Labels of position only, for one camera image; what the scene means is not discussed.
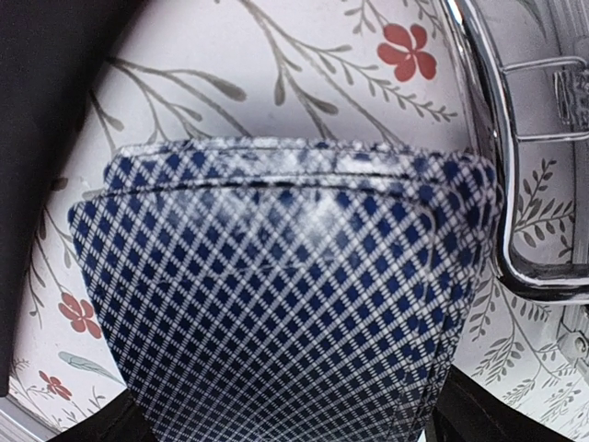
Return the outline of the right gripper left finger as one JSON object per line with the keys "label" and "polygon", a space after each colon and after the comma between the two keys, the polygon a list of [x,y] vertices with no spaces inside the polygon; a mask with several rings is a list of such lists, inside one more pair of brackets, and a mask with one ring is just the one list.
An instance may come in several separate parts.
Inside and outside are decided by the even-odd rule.
{"label": "right gripper left finger", "polygon": [[150,424],[125,390],[99,412],[50,439],[50,442],[156,442]]}

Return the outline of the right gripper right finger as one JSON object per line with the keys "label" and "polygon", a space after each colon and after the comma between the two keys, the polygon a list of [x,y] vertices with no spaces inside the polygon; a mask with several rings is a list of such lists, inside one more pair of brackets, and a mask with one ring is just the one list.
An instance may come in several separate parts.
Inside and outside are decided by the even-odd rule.
{"label": "right gripper right finger", "polygon": [[519,413],[452,366],[425,440],[475,442],[566,441],[568,438]]}

